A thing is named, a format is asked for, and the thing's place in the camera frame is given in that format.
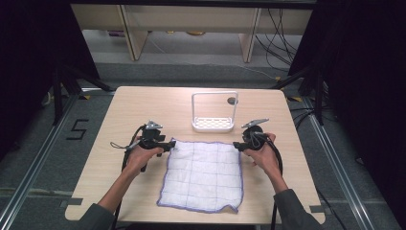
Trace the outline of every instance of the white desk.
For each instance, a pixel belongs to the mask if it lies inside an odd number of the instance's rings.
[[[228,133],[198,133],[192,128],[192,93],[199,91],[236,90],[238,106],[236,125]],[[213,111],[231,106],[213,105]],[[73,198],[81,205],[69,205],[66,218],[79,219],[92,203],[97,203],[121,172],[124,151],[113,149],[110,142],[127,145],[135,130],[152,120],[164,128],[162,134],[182,141],[242,142],[241,125],[254,119],[269,118],[260,124],[264,131],[277,135],[275,145],[283,160],[283,174],[288,186],[295,190],[304,208],[320,206],[313,180],[294,127],[283,93],[279,90],[209,89],[174,87],[120,87],[107,111],[94,146],[79,179]],[[236,214],[224,210],[219,214],[204,214],[167,207],[156,201],[166,172],[168,155],[153,157],[147,171],[135,178],[123,200],[119,220],[140,222],[233,223],[268,224],[271,221],[274,190],[259,167],[251,166],[252,159],[241,157],[244,198]],[[312,214],[321,223],[324,213]]]

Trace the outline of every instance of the table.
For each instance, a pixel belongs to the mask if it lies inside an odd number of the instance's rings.
[[[238,92],[238,104],[233,130],[227,133],[202,133],[192,128],[192,93],[212,91]],[[231,106],[208,105],[211,111],[222,112]],[[113,149],[110,142],[127,145],[135,130],[152,120],[162,125],[166,141],[174,137],[181,141],[241,142],[242,125],[251,120],[269,118],[260,126],[277,135],[275,145],[281,152],[284,178],[295,190],[304,208],[321,205],[317,196],[303,149],[294,127],[284,94],[279,90],[265,89],[215,89],[180,87],[130,87],[122,86],[108,108],[99,134],[91,149],[80,176],[73,200],[81,205],[68,205],[65,216],[79,219],[88,207],[98,202],[121,172],[124,152]],[[244,198],[238,214],[223,210],[219,214],[204,214],[167,207],[158,207],[156,201],[166,172],[168,153],[153,157],[147,171],[137,176],[124,196],[119,220],[140,222],[180,223],[232,223],[268,224],[271,221],[274,190],[265,173],[253,168],[250,157],[241,157]],[[324,213],[312,213],[321,223]]]

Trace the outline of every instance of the dark fabric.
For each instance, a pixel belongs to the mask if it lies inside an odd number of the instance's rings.
[[[97,204],[92,204],[79,220],[80,230],[107,230],[114,220],[114,215]]]
[[[322,225],[307,213],[293,190],[274,195],[281,215],[283,230],[323,229]]]

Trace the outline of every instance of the towel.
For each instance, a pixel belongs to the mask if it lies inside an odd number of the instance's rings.
[[[169,154],[158,206],[236,213],[243,197],[240,153],[224,143],[181,142]]]

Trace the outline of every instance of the white basket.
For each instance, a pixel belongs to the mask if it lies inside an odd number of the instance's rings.
[[[230,94],[234,96],[233,114],[230,117],[196,117],[194,114],[194,96],[209,94]],[[238,93],[236,91],[196,92],[192,94],[192,126],[198,132],[228,132],[234,127]]]

